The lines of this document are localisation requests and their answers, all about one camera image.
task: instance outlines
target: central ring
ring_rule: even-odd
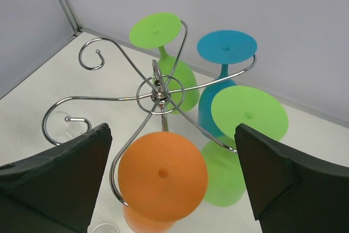
[[[165,114],[168,114],[168,113],[173,112],[174,110],[177,110],[178,107],[183,103],[184,97],[185,97],[185,89],[184,89],[184,86],[182,85],[182,83],[181,83],[178,79],[176,79],[176,78],[173,77],[173,76],[164,75],[164,74],[162,74],[162,77],[168,77],[169,79],[173,79],[173,80],[175,80],[175,82],[177,82],[177,83],[180,85],[180,90],[182,91],[182,98],[181,98],[180,102],[178,103],[178,105],[175,105],[174,108],[171,109],[171,110],[167,110],[167,111],[164,111],[164,112],[153,112],[152,110],[146,109],[146,108],[145,108],[144,106],[142,106],[142,104],[141,104],[140,92],[141,92],[142,87],[145,85],[145,83],[147,83],[147,81],[150,81],[150,80],[152,80],[152,79],[155,79],[155,76],[151,76],[151,77],[145,79],[145,80],[140,84],[140,86],[139,86],[138,89],[137,89],[136,101],[137,101],[138,106],[139,106],[143,111],[145,111],[145,112],[147,112],[147,113],[151,113],[151,114],[153,114],[153,115],[165,115]],[[169,94],[165,95],[162,99],[169,99]]]

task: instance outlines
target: white table surface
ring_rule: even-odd
[[[82,33],[0,100],[0,140],[3,142],[0,145],[0,165],[32,156],[52,147],[41,133],[41,120],[46,110],[56,101],[72,95],[135,96],[142,79],[111,43],[99,41],[87,48],[84,53],[84,61],[94,66],[99,64],[94,50],[100,49],[106,59],[105,67],[97,71],[87,71],[80,66],[77,60],[79,50],[85,42],[93,38],[95,36]],[[145,76],[151,76],[153,57],[127,47],[125,51]],[[263,58],[258,58],[256,67],[259,63],[263,63]],[[201,74],[196,74],[196,78],[198,83],[211,80]],[[144,88],[141,93],[148,91],[149,89]],[[142,101],[151,107],[150,99]],[[315,157],[349,166],[349,129],[289,106],[285,108],[290,127],[281,142]],[[123,218],[122,204],[112,194],[108,174],[111,160],[147,114],[138,107],[136,101],[69,101],[57,110],[75,117],[87,117],[93,126],[103,122],[109,124],[113,143],[89,231],[96,225],[107,222],[116,225],[121,233],[132,232]],[[197,107],[188,114],[196,120]],[[53,116],[49,122],[49,129],[61,132],[68,129],[75,134],[84,131],[84,125],[80,123],[70,124],[68,128],[63,117],[63,114]],[[169,115],[169,127],[170,131],[185,136],[198,148],[202,148],[208,141],[182,116]],[[160,117],[153,116],[140,135],[160,129]],[[245,193],[237,204],[227,208],[214,207],[203,202],[190,216],[177,222],[170,232],[262,231],[259,222],[253,219],[248,195]]]

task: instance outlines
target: metal stand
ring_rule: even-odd
[[[221,141],[219,141],[217,138],[215,138],[214,136],[212,136],[209,132],[207,132],[206,130],[204,130],[199,124],[197,124],[197,122],[195,122],[192,118],[190,118],[185,112],[183,112],[179,106],[181,105],[181,103],[184,101],[184,97],[185,97],[185,91],[188,90],[193,90],[193,89],[198,89],[198,88],[204,88],[216,83],[220,83],[223,82],[227,79],[231,79],[235,76],[241,75],[243,73],[245,73],[246,71],[250,70],[251,68],[254,67],[254,65],[256,64],[256,55],[253,55],[253,61],[252,63],[246,67],[245,69],[236,72],[234,74],[231,74],[227,77],[224,77],[222,79],[218,79],[218,80],[214,80],[202,85],[198,85],[195,87],[189,87],[189,88],[184,88],[183,85],[181,84],[181,82],[176,79],[175,77],[173,77],[173,73],[176,69],[176,66],[178,64],[179,61],[179,57],[180,54],[182,53],[185,41],[186,41],[186,37],[188,35],[188,27],[186,25],[186,23],[184,21],[181,21],[182,25],[185,28],[185,35],[182,41],[182,44],[180,46],[177,58],[176,58],[176,62],[174,63],[174,66],[171,70],[170,75],[164,75],[161,73],[160,67],[157,63],[156,60],[152,61],[152,65],[153,65],[153,71],[154,71],[154,75],[152,77],[148,77],[146,78],[142,72],[137,68],[137,66],[133,63],[133,61],[129,58],[129,56],[125,53],[125,51],[120,47],[119,44],[117,44],[115,41],[108,39],[108,38],[95,38],[92,39],[90,41],[88,41],[87,43],[84,44],[84,46],[81,48],[80,52],[79,52],[79,62],[81,64],[81,66],[87,70],[98,70],[100,68],[102,68],[105,64],[105,60],[104,57],[101,53],[100,50],[96,50],[96,54],[99,56],[99,58],[101,59],[101,63],[100,65],[98,65],[97,67],[91,68],[88,67],[84,64],[84,62],[82,61],[82,53],[85,50],[85,48],[90,45],[91,43],[94,43],[96,41],[100,41],[100,40],[104,40],[104,41],[110,41],[111,43],[113,43],[114,45],[116,45],[120,52],[124,55],[124,57],[127,59],[127,61],[131,64],[131,66],[136,70],[136,72],[139,74],[140,77],[143,78],[143,82],[140,84],[140,86],[137,89],[136,92],[136,96],[135,97],[126,97],[126,98],[108,98],[108,97],[85,97],[85,96],[74,96],[74,97],[67,97],[67,98],[63,98],[60,101],[56,102],[54,105],[52,105],[47,112],[44,115],[42,124],[41,124],[41,129],[43,131],[43,135],[45,137],[45,139],[50,142],[51,144],[58,146],[61,143],[59,141],[56,141],[55,139],[53,139],[47,132],[47,119],[50,116],[50,114],[54,111],[54,109],[56,107],[58,107],[59,105],[70,101],[70,100],[102,100],[102,101],[125,101],[125,100],[136,100],[139,107],[148,113],[148,116],[145,118],[145,120],[142,122],[142,124],[138,127],[138,129],[136,130],[136,132],[134,132],[134,134],[130,137],[130,139],[126,142],[126,144],[122,147],[122,149],[117,153],[117,155],[115,156],[112,164],[111,164],[111,168],[110,168],[110,174],[109,174],[109,180],[110,180],[110,186],[111,189],[115,195],[115,197],[124,205],[128,206],[128,204],[126,203],[126,201],[123,199],[123,197],[121,196],[116,184],[115,184],[115,169],[116,169],[116,165],[118,163],[118,161],[120,160],[121,156],[124,154],[124,152],[127,150],[127,148],[131,145],[131,143],[136,139],[136,137],[139,135],[139,133],[142,131],[142,129],[144,128],[144,126],[148,123],[148,121],[150,120],[150,118],[153,115],[160,115],[161,116],[161,126],[162,126],[162,131],[168,131],[169,130],[169,124],[168,124],[168,120],[167,120],[167,114],[174,111],[174,110],[178,110],[178,112],[185,117],[190,123],[192,123],[196,128],[198,128],[201,132],[203,132],[204,134],[206,134],[207,137],[209,137],[211,140],[213,140],[214,142],[216,142],[218,145],[222,146],[223,148],[226,148],[227,150],[233,152],[233,153],[237,153],[235,148],[232,148],[224,143],[222,143]],[[180,89],[177,90],[169,90],[168,86],[169,86],[169,82],[170,80],[174,80],[175,82],[177,82],[180,85]],[[140,95],[140,91],[141,88],[145,85],[148,84],[152,87],[152,92],[148,93],[148,94],[144,94],[144,95]],[[181,92],[182,93],[182,99],[181,101],[176,105],[174,103],[174,101],[171,99],[171,94],[172,93],[177,93],[177,92]],[[148,110],[145,107],[142,106],[141,104],[141,99],[144,98],[151,98],[151,100],[154,102],[153,107]],[[168,103],[171,103],[174,108],[171,110],[167,110],[166,106]],[[92,125],[91,122],[83,117],[66,117],[64,119],[66,122],[70,122],[70,121],[77,121],[77,122],[84,122],[87,126],[87,130],[90,130]]]

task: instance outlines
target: silicone wine glass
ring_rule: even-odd
[[[136,232],[164,232],[188,216],[207,190],[204,158],[188,139],[155,132],[133,142],[120,159],[118,184]]]
[[[227,136],[219,140],[236,148]],[[208,186],[204,201],[218,207],[229,207],[240,200],[246,190],[244,176],[237,154],[233,154],[214,141],[201,150],[208,172]]]
[[[158,48],[160,51],[159,67],[164,75],[169,75],[175,64],[176,57],[170,56],[164,45],[173,41],[179,34],[181,28],[181,21],[178,16],[172,13],[156,13],[147,16],[134,25],[130,31],[130,42],[142,49],[154,49]],[[191,68],[179,60],[176,70],[173,73],[173,77],[178,79],[184,88],[197,86],[197,82]],[[180,85],[171,80],[169,82],[169,90],[180,89]],[[180,108],[183,111],[191,110],[197,103],[200,97],[198,89],[186,91],[185,98]],[[182,99],[182,94],[172,93],[172,100],[178,104]],[[168,104],[167,109],[172,109],[172,104]]]
[[[234,148],[235,129],[241,123],[274,140],[280,140],[288,129],[284,107],[268,93],[252,87],[232,86],[218,92],[212,102],[212,116],[225,135],[220,140]],[[204,200],[220,207],[235,204],[245,191],[238,156],[213,141],[201,153],[209,176]]]
[[[221,64],[221,73],[217,79],[228,76],[228,65],[243,62],[257,51],[255,39],[243,32],[220,30],[209,33],[197,43],[199,55],[207,61]],[[198,123],[216,138],[223,136],[222,131],[212,119],[211,104],[215,95],[222,89],[235,86],[231,79],[206,87],[198,105]]]

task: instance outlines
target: chrome wire hook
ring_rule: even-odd
[[[128,101],[128,100],[136,100],[136,99],[143,99],[143,98],[148,98],[150,97],[152,94],[145,94],[145,95],[140,95],[137,97],[125,97],[125,98],[108,98],[108,97],[85,97],[85,96],[74,96],[74,97],[67,97],[67,98],[63,98],[60,101],[54,103],[44,114],[43,117],[43,121],[41,122],[41,131],[43,132],[43,135],[45,137],[45,139],[55,145],[55,146],[59,146],[60,144],[62,144],[61,142],[53,139],[50,135],[49,132],[47,131],[47,120],[49,119],[50,114],[60,105],[62,105],[63,103],[67,102],[67,101],[71,101],[71,100],[99,100],[99,101]],[[91,122],[84,117],[65,117],[64,120],[66,122],[70,122],[70,121],[76,121],[76,122],[84,122],[87,126],[86,131],[89,131],[92,127]]]
[[[99,49],[97,49],[97,50],[95,51],[96,54],[99,56],[99,58],[100,58],[100,60],[101,60],[101,63],[100,63],[98,66],[96,66],[96,67],[94,67],[94,68],[91,68],[91,67],[85,65],[85,63],[82,61],[82,53],[84,52],[84,50],[85,50],[90,44],[92,44],[92,43],[94,43],[94,42],[97,42],[97,41],[101,41],[101,40],[109,41],[109,42],[113,43],[113,44],[120,50],[121,54],[126,58],[126,60],[130,63],[130,65],[133,67],[133,69],[139,74],[139,76],[140,76],[141,78],[143,78],[143,80],[146,80],[146,81],[147,81],[147,78],[143,75],[143,73],[139,70],[139,68],[135,65],[135,63],[133,63],[133,61],[132,61],[131,58],[126,54],[126,52],[123,50],[123,48],[122,48],[118,43],[116,43],[114,40],[109,39],[109,38],[95,38],[95,39],[92,39],[92,40],[86,42],[86,43],[84,44],[84,46],[82,46],[82,48],[81,48],[80,51],[79,51],[79,63],[80,63],[80,65],[81,65],[83,68],[85,68],[85,69],[87,69],[87,70],[93,71],[93,70],[98,70],[98,69],[100,69],[100,68],[102,68],[102,67],[104,66],[104,64],[105,64],[105,59],[104,59],[104,57],[103,57],[103,55],[102,55],[102,52],[101,52]],[[153,85],[152,83],[150,83],[149,81],[147,81],[147,83],[148,83],[148,85],[150,85],[152,88],[155,88],[154,85]]]

